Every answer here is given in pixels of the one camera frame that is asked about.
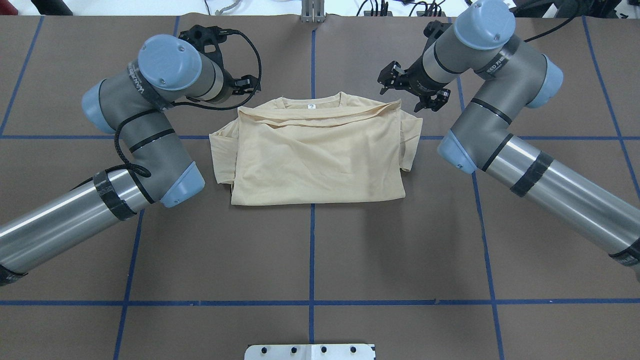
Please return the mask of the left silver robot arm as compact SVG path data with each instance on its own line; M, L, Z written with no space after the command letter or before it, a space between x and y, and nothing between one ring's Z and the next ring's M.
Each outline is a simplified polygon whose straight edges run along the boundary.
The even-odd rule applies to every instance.
M142 44L126 69L82 96L82 111L112 135L119 164L100 170L60 197L1 226L1 285L155 203L175 207L205 180L165 112L174 107L224 111L232 96L251 100L262 74L235 78L220 44L237 29L194 27L158 34Z

